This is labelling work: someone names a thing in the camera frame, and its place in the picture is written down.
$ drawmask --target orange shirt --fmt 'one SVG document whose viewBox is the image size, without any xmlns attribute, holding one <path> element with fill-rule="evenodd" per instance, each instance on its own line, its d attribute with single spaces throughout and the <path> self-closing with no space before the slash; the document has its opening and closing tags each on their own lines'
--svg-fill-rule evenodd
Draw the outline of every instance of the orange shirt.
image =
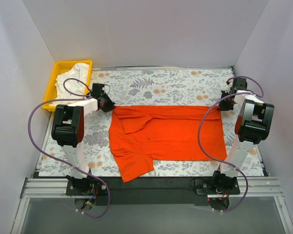
<svg viewBox="0 0 293 234">
<path fill-rule="evenodd" d="M 118 106 L 112 113 L 110 147 L 122 179 L 128 182 L 153 168 L 153 160 L 210 160 L 197 132 L 207 106 Z M 201 142 L 212 156 L 227 157 L 221 114 L 204 121 Z"/>
</svg>

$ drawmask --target purple cable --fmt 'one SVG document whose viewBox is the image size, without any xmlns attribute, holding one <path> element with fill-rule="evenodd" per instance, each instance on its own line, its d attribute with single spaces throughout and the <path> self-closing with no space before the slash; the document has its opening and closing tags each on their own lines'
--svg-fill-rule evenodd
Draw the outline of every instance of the purple cable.
<svg viewBox="0 0 293 234">
<path fill-rule="evenodd" d="M 66 86 L 65 86 L 65 83 L 68 82 L 69 80 L 75 80 L 75 81 L 77 81 L 77 82 L 83 84 L 84 86 L 87 87 L 88 90 L 90 90 L 89 86 L 88 86 L 87 84 L 83 83 L 81 80 L 78 80 L 78 79 L 76 79 L 76 78 L 67 78 L 67 79 L 64 80 L 64 82 L 63 82 L 63 88 L 64 88 L 67 92 L 69 92 L 69 93 L 72 94 L 72 95 L 79 96 L 79 97 L 86 97 L 86 98 L 92 97 L 91 95 L 75 94 L 75 93 L 69 91 L 69 90 L 66 88 Z"/>
<path fill-rule="evenodd" d="M 108 185 L 102 180 L 100 179 L 99 177 L 96 177 L 90 173 L 87 173 L 87 172 L 84 172 L 83 170 L 79 169 L 78 167 L 75 167 L 72 163 L 70 162 L 66 162 L 65 160 L 63 159 L 60 159 L 60 158 L 57 158 L 57 157 L 54 157 L 50 154 L 48 154 L 47 152 L 45 152 L 44 150 L 42 150 L 34 141 L 33 139 L 33 136 L 32 136 L 32 133 L 31 133 L 31 120 L 33 118 L 33 115 L 35 113 L 35 111 L 41 107 L 42 105 L 44 104 L 47 104 L 47 103 L 50 103 L 50 102 L 54 102 L 54 101 L 80 101 L 82 99 L 53 99 L 53 100 L 49 100 L 49 101 L 44 101 L 43 103 L 40 103 L 38 106 L 36 106 L 33 111 L 30 113 L 29 115 L 29 119 L 28 119 L 28 126 L 27 126 L 27 129 L 28 129 L 28 135 L 29 135 L 29 139 L 31 141 L 31 143 L 34 145 L 34 147 L 41 153 L 43 153 L 44 155 L 47 155 L 48 157 L 54 159 L 54 160 L 57 160 L 57 161 L 60 161 L 62 163 L 65 163 L 67 164 L 68 166 L 76 169 L 77 171 L 87 175 L 87 176 L 90 176 L 98 181 L 100 181 L 102 184 L 104 184 L 106 186 L 106 190 L 107 190 L 107 196 L 108 196 L 108 200 L 107 200 L 107 206 L 106 206 L 106 209 L 105 211 L 101 214 L 101 215 L 93 215 L 93 214 L 89 214 L 89 213 L 86 213 L 86 212 L 83 212 L 82 210 L 78 210 L 79 212 L 83 213 L 84 215 L 87 215 L 87 216 L 90 216 L 90 217 L 93 217 L 93 218 L 101 218 L 103 215 L 105 215 L 105 213 L 107 212 L 108 208 L 109 208 L 109 205 L 110 205 L 110 201 L 111 201 L 111 195 L 110 195 L 110 191 L 109 191 L 109 188 L 108 188 Z"/>
<path fill-rule="evenodd" d="M 237 78 L 245 78 L 245 79 L 249 79 L 249 80 L 253 81 L 255 84 L 257 84 L 257 86 L 259 87 L 260 91 L 262 92 L 262 95 L 258 95 L 258 94 L 255 94 L 255 95 L 258 96 L 259 98 L 262 98 L 264 96 L 264 90 L 263 90 L 262 86 L 260 86 L 260 84 L 256 80 L 251 78 L 251 77 L 246 77 L 246 76 L 231 77 L 231 78 L 228 79 L 228 81 L 231 80 L 231 79 L 237 79 Z"/>
<path fill-rule="evenodd" d="M 248 193 L 248 190 L 249 190 L 248 179 L 246 178 L 245 174 L 244 174 L 239 168 L 237 168 L 234 164 L 232 164 L 232 163 L 230 163 L 230 162 L 226 162 L 226 161 L 220 160 L 220 159 L 217 159 L 217 158 L 215 158 L 215 157 L 209 155 L 209 154 L 205 151 L 205 149 L 203 148 L 203 146 L 202 146 L 202 143 L 201 143 L 201 140 L 200 140 L 200 133 L 201 133 L 202 125 L 203 125 L 203 122 L 204 122 L 206 116 L 209 114 L 209 112 L 210 112 L 210 111 L 211 111 L 211 110 L 212 110 L 217 104 L 219 104 L 221 101 L 223 101 L 223 100 L 225 100 L 225 99 L 227 99 L 227 98 L 230 98 L 230 97 L 233 97 L 233 96 L 237 96 L 237 95 L 243 95 L 243 94 L 247 94 L 247 95 L 251 94 L 251 95 L 252 95 L 251 92 L 243 92 L 243 93 L 238 93 L 238 94 L 229 94 L 229 95 L 227 95 L 227 96 L 221 98 L 220 100 L 218 100 L 215 104 L 213 104 L 213 105 L 209 108 L 209 110 L 205 113 L 205 115 L 203 116 L 203 118 L 202 118 L 202 120 L 201 120 L 201 123 L 200 123 L 200 126 L 199 126 L 198 133 L 197 133 L 197 141 L 198 141 L 198 143 L 199 143 L 199 146 L 200 146 L 202 152 L 203 152 L 207 157 L 209 157 L 209 158 L 211 158 L 211 159 L 213 159 L 213 160 L 215 160 L 215 161 L 217 161 L 217 162 L 225 163 L 225 164 L 227 164 L 227 165 L 230 165 L 230 166 L 234 167 L 239 173 L 241 173 L 241 175 L 242 175 L 242 176 L 244 177 L 244 179 L 245 179 L 246 188 L 245 188 L 245 192 L 244 192 L 242 198 L 241 198 L 241 199 L 239 200 L 239 202 L 237 202 L 234 206 L 232 206 L 231 208 L 229 208 L 229 209 L 227 209 L 227 210 L 224 210 L 223 212 L 232 211 L 232 210 L 235 209 L 238 205 L 241 204 L 241 202 L 244 200 L 244 198 L 245 198 L 245 196 L 246 196 L 246 194 Z"/>
</svg>

